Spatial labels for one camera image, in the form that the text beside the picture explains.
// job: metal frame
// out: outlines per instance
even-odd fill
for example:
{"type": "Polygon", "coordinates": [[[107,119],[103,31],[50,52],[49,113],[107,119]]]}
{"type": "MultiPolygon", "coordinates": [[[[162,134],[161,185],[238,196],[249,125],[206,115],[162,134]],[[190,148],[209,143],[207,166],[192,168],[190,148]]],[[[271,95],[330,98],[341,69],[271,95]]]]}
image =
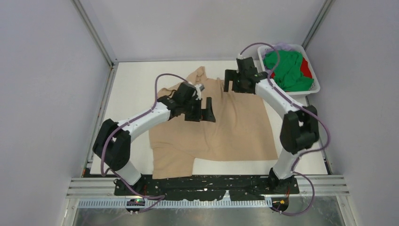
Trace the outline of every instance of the metal frame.
{"type": "MultiPolygon", "coordinates": [[[[303,41],[302,46],[306,48],[313,36],[317,32],[318,28],[324,21],[329,9],[335,0],[325,0],[322,8],[320,9],[317,18],[315,19],[311,29],[309,30],[305,40],[303,41]]],[[[118,67],[117,58],[113,53],[112,47],[109,45],[108,40],[100,39],[99,32],[101,37],[105,37],[104,32],[101,30],[101,26],[99,26],[99,22],[92,18],[88,17],[87,10],[90,11],[92,8],[89,5],[87,0],[71,0],[71,2],[76,7],[79,15],[81,16],[83,22],[85,23],[88,31],[92,35],[95,43],[101,50],[105,60],[112,67],[107,83],[103,93],[103,100],[101,102],[101,106],[99,109],[99,113],[96,118],[96,127],[92,134],[92,139],[90,142],[90,147],[93,145],[96,134],[100,128],[102,121],[104,120],[105,110],[108,105],[108,100],[110,97],[113,81],[115,78],[116,70],[118,67]]],[[[93,152],[91,149],[88,151],[87,155],[87,164],[85,167],[90,168],[91,163],[93,161],[93,152]]],[[[342,175],[311,175],[308,176],[312,183],[315,186],[316,196],[336,196],[342,216],[344,218],[345,224],[348,226],[357,225],[357,221],[353,214],[353,205],[351,205],[351,197],[349,194],[348,187],[346,186],[345,180],[342,175]]],[[[137,196],[114,196],[114,187],[115,184],[113,181],[115,178],[72,178],[67,195],[66,202],[64,206],[64,215],[62,226],[71,226],[74,222],[76,211],[79,206],[79,202],[84,199],[112,199],[112,200],[124,200],[126,198],[137,198],[137,196]]],[[[306,179],[297,177],[298,185],[299,185],[299,194],[291,194],[291,196],[311,196],[311,186],[309,185],[306,179]]],[[[281,197],[281,195],[265,195],[265,197],[281,197]]]]}

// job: gray floor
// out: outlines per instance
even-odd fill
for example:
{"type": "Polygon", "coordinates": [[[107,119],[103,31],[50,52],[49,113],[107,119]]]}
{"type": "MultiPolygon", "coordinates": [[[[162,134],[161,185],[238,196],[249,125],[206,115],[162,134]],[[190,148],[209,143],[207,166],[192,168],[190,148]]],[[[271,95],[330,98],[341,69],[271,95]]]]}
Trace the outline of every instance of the gray floor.
{"type": "MultiPolygon", "coordinates": [[[[291,197],[287,212],[306,208],[310,197],[291,197]]],[[[75,226],[343,226],[335,197],[316,197],[312,208],[296,217],[282,216],[269,208],[166,209],[129,215],[121,209],[79,209],[75,226]]]]}

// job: pile of clothes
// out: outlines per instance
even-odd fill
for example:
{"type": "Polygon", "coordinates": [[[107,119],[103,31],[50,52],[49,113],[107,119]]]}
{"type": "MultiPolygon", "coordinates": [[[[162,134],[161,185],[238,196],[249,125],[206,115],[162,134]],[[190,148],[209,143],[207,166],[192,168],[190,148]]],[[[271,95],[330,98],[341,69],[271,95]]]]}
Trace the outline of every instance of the pile of clothes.
{"type": "MultiPolygon", "coordinates": [[[[280,55],[280,63],[271,77],[277,85],[286,92],[308,91],[314,79],[308,67],[308,62],[302,53],[295,51],[288,44],[279,43],[274,46],[280,55]]],[[[263,58],[263,64],[269,71],[277,62],[277,54],[268,49],[263,58]]]]}

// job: red cloth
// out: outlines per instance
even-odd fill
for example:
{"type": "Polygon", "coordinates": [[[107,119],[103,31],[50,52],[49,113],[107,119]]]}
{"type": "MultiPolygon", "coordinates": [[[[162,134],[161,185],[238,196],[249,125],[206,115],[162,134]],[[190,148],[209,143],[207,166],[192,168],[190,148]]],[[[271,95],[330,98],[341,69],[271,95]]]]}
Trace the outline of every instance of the red cloth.
{"type": "Polygon", "coordinates": [[[305,58],[302,58],[302,64],[301,64],[301,72],[305,77],[312,78],[311,71],[309,70],[308,62],[305,60],[305,58]]]}

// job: cable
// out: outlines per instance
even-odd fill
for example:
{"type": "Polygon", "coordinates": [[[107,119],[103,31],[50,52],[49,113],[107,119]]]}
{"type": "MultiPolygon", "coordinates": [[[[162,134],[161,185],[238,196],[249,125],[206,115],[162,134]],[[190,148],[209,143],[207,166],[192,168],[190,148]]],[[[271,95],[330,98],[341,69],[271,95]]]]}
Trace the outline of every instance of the cable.
{"type": "MultiPolygon", "coordinates": [[[[274,88],[274,85],[273,85],[273,83],[272,83],[270,77],[271,77],[271,74],[274,72],[274,70],[277,68],[277,66],[278,66],[279,63],[280,63],[280,54],[279,54],[279,52],[274,48],[274,46],[272,46],[272,45],[270,45],[270,44],[268,44],[268,43],[265,43],[265,42],[255,42],[255,43],[252,43],[252,44],[248,45],[247,47],[245,47],[245,48],[240,52],[240,55],[242,55],[242,54],[245,52],[245,50],[247,50],[248,48],[250,48],[251,46],[254,46],[254,45],[266,45],[266,46],[272,48],[273,51],[276,52],[276,54],[277,54],[277,62],[276,62],[276,64],[275,64],[275,66],[270,70],[270,72],[269,72],[268,75],[267,75],[267,81],[268,81],[269,84],[274,88]]],[[[311,188],[312,188],[312,198],[311,198],[311,202],[309,203],[309,206],[308,206],[305,210],[303,210],[303,211],[301,211],[301,212],[298,212],[298,213],[286,213],[286,212],[282,212],[282,211],[280,212],[281,214],[286,215],[286,216],[298,216],[298,215],[301,215],[301,214],[306,213],[306,212],[310,209],[310,207],[313,205],[313,201],[314,201],[314,197],[315,197],[315,190],[314,190],[314,185],[313,185],[313,183],[311,182],[311,180],[310,180],[307,176],[305,176],[304,174],[295,172],[294,169],[295,169],[296,165],[298,164],[300,157],[302,157],[303,155],[305,155],[305,154],[307,154],[307,153],[313,153],[313,152],[318,152],[318,151],[324,150],[324,149],[330,144],[331,135],[330,135],[330,131],[328,130],[327,126],[321,121],[321,119],[320,119],[317,115],[315,115],[315,114],[313,114],[312,112],[306,110],[306,109],[303,108],[302,106],[299,106],[299,105],[297,105],[296,103],[293,103],[293,102],[292,102],[286,95],[284,95],[279,89],[274,89],[274,90],[275,90],[282,98],[284,98],[290,105],[292,105],[292,106],[294,106],[294,107],[296,107],[296,108],[298,108],[298,109],[304,111],[305,113],[307,113],[308,115],[310,115],[310,116],[312,116],[314,119],[316,119],[318,122],[320,122],[320,124],[323,126],[323,128],[325,129],[325,131],[326,131],[326,133],[327,133],[327,142],[326,142],[326,144],[325,144],[324,146],[322,146],[321,148],[315,149],[315,150],[309,150],[309,151],[304,151],[304,152],[300,153],[300,154],[298,155],[298,157],[295,159],[295,161],[294,161],[294,163],[292,164],[292,166],[291,166],[291,171],[292,171],[294,174],[297,174],[297,175],[302,176],[302,177],[304,177],[305,179],[307,179],[307,180],[309,181],[310,185],[311,185],[311,188]]]]}
{"type": "Polygon", "coordinates": [[[157,86],[158,86],[158,79],[159,79],[160,77],[166,76],[166,75],[170,75],[170,76],[173,76],[173,77],[177,77],[177,78],[179,78],[179,79],[181,79],[181,80],[187,82],[186,79],[184,79],[184,78],[182,78],[182,77],[180,77],[180,76],[178,76],[178,75],[175,75],[175,74],[163,73],[163,74],[160,74],[160,75],[157,76],[157,78],[155,79],[155,100],[154,100],[154,104],[152,105],[152,107],[151,107],[148,111],[144,112],[143,114],[141,114],[141,115],[139,115],[139,116],[137,116],[137,117],[135,117],[135,118],[133,118],[133,119],[130,119],[129,121],[127,121],[127,122],[123,123],[122,125],[120,125],[119,127],[117,127],[117,128],[108,136],[108,138],[106,139],[105,144],[104,144],[104,147],[103,147],[103,152],[101,153],[101,163],[100,163],[101,175],[102,175],[103,177],[105,177],[105,175],[106,175],[105,172],[104,172],[105,151],[107,150],[107,146],[108,146],[109,142],[111,141],[112,137],[113,137],[120,129],[122,129],[123,127],[127,126],[128,124],[130,124],[130,123],[132,123],[132,122],[134,122],[134,121],[136,121],[136,120],[138,120],[138,119],[140,119],[140,118],[143,118],[144,116],[146,116],[147,114],[149,114],[151,111],[154,110],[155,106],[157,105],[157,90],[158,90],[158,87],[157,87],[157,86]]]}

